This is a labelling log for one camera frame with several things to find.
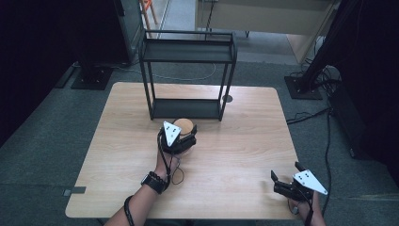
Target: person's right hand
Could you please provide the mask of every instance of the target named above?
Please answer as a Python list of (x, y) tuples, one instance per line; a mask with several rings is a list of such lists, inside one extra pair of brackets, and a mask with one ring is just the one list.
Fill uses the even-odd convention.
[[(288, 199), (288, 203), (290, 205), (290, 209), (293, 209), (295, 206), (298, 208), (299, 215), (301, 216), (302, 220), (305, 222), (306, 217), (311, 210), (307, 202), (298, 202), (292, 199)], [(319, 194), (314, 191), (313, 192), (313, 199), (312, 205), (313, 208), (313, 217), (311, 219), (311, 226), (323, 226), (326, 225), (322, 212), (320, 210), (320, 202), (319, 202)]]

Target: black wrist strap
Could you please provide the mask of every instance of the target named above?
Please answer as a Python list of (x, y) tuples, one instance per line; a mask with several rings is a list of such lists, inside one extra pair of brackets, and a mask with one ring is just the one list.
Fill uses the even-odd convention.
[(164, 189), (164, 191), (165, 191), (170, 185), (171, 170), (170, 170), (170, 166), (168, 166), (167, 160), (165, 159), (164, 151), (162, 149), (161, 137), (164, 136), (164, 135), (165, 135), (165, 133), (163, 131), (163, 128), (161, 128), (161, 130), (159, 131), (158, 136), (157, 136), (157, 143), (158, 143), (158, 152), (161, 154), (162, 160), (164, 161), (165, 168), (167, 170), (167, 184), (165, 185), (165, 189)]

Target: forearm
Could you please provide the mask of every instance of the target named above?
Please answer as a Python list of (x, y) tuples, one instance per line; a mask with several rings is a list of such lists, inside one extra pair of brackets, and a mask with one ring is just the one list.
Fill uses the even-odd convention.
[[(135, 226), (144, 225), (147, 215), (150, 213), (152, 205), (158, 196), (158, 193), (156, 193), (156, 191), (154, 191), (152, 188), (147, 185), (143, 185), (132, 197), (132, 199), (129, 201), (129, 210)], [(129, 226), (129, 222), (124, 213), (123, 207), (121, 207), (121, 209), (110, 220), (108, 220), (105, 225)]]

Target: wooden table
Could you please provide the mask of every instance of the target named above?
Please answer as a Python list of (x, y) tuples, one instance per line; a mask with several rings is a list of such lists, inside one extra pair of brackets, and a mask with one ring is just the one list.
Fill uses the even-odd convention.
[[(208, 98), (219, 87), (155, 84), (158, 96)], [(292, 182), (297, 160), (279, 96), (272, 88), (231, 87), (223, 121), (193, 120), (197, 145), (183, 157), (184, 180), (170, 185), (149, 218), (295, 218), (274, 193), (270, 170)], [(143, 84), (117, 83), (88, 149), (66, 214), (110, 218), (155, 167), (156, 135)]]

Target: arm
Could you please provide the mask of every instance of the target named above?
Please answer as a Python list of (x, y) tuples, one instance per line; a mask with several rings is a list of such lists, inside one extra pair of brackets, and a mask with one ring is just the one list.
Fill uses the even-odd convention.
[[(306, 217), (308, 216), (308, 213), (310, 211), (309, 205), (306, 202), (297, 202), (291, 199), (289, 200), (289, 203), (291, 209), (294, 206), (297, 206), (299, 210), (299, 215), (302, 218), (302, 220), (305, 222)], [(313, 202), (311, 206), (313, 208), (313, 217), (311, 218), (311, 226), (326, 226), (322, 212), (320, 210), (319, 194), (316, 191), (313, 192)]]
[[(167, 162), (172, 158), (172, 163), (170, 166), (171, 171), (176, 170), (180, 155), (171, 156), (168, 153), (164, 153)], [(162, 160), (161, 154), (158, 152), (156, 167), (154, 171), (159, 177), (161, 177), (164, 181), (167, 179), (167, 170), (165, 168), (165, 164)], [(136, 194), (129, 201), (129, 209), (132, 215), (135, 226), (144, 225), (146, 221), (147, 215), (150, 213), (152, 209), (152, 205), (155, 203), (158, 198), (158, 193), (150, 188), (147, 185), (143, 185)], [(129, 226), (129, 222), (127, 221), (127, 217), (124, 213), (123, 207), (110, 219), (106, 222), (106, 226), (112, 225), (126, 225)]]

